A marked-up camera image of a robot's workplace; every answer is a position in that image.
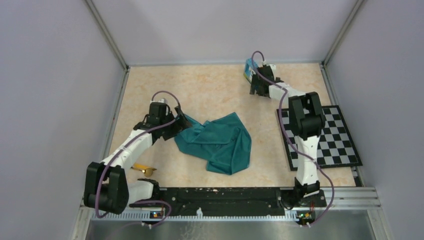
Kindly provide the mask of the colourful toy block house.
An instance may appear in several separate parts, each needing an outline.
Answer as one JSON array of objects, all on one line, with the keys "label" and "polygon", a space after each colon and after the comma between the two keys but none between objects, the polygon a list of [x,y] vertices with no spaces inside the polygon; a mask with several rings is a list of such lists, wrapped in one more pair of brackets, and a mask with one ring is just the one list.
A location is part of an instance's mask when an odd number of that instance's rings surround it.
[{"label": "colourful toy block house", "polygon": [[243,76],[249,83],[252,82],[253,74],[255,74],[254,68],[258,68],[257,63],[251,58],[248,58],[245,61]]}]

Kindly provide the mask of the teal cloth napkin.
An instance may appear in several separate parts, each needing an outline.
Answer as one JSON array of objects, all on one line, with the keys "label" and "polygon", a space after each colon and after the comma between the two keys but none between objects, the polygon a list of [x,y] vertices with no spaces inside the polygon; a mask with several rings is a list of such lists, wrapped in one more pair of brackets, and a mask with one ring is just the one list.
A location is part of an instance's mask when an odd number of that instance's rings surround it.
[{"label": "teal cloth napkin", "polygon": [[250,166],[252,138],[236,112],[200,123],[186,116],[192,127],[174,137],[178,149],[207,161],[206,170],[233,175]]}]

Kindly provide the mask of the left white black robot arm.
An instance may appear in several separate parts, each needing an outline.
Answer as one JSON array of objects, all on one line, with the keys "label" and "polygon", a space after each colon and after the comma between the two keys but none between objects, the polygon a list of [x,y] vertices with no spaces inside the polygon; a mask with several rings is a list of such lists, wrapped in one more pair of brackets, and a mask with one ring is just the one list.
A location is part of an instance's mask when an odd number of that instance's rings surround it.
[{"label": "left white black robot arm", "polygon": [[155,184],[143,179],[129,184],[126,173],[158,139],[167,141],[190,127],[180,105],[170,108],[165,100],[152,101],[148,114],[133,127],[128,138],[101,162],[88,165],[83,204],[112,214],[121,214],[137,201],[156,206],[161,194]]}]

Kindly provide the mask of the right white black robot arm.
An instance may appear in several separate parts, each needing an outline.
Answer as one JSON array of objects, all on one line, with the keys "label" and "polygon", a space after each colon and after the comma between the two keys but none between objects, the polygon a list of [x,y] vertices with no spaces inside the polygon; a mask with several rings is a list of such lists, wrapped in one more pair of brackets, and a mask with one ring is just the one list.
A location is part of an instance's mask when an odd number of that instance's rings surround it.
[{"label": "right white black robot arm", "polygon": [[293,134],[294,140],[287,137],[286,141],[297,153],[298,167],[293,191],[280,203],[287,209],[307,206],[320,192],[317,157],[326,120],[318,93],[297,90],[275,78],[272,67],[266,64],[252,67],[250,94],[279,100],[281,104],[287,102],[288,128],[283,126],[282,130],[285,137],[287,130]]}]

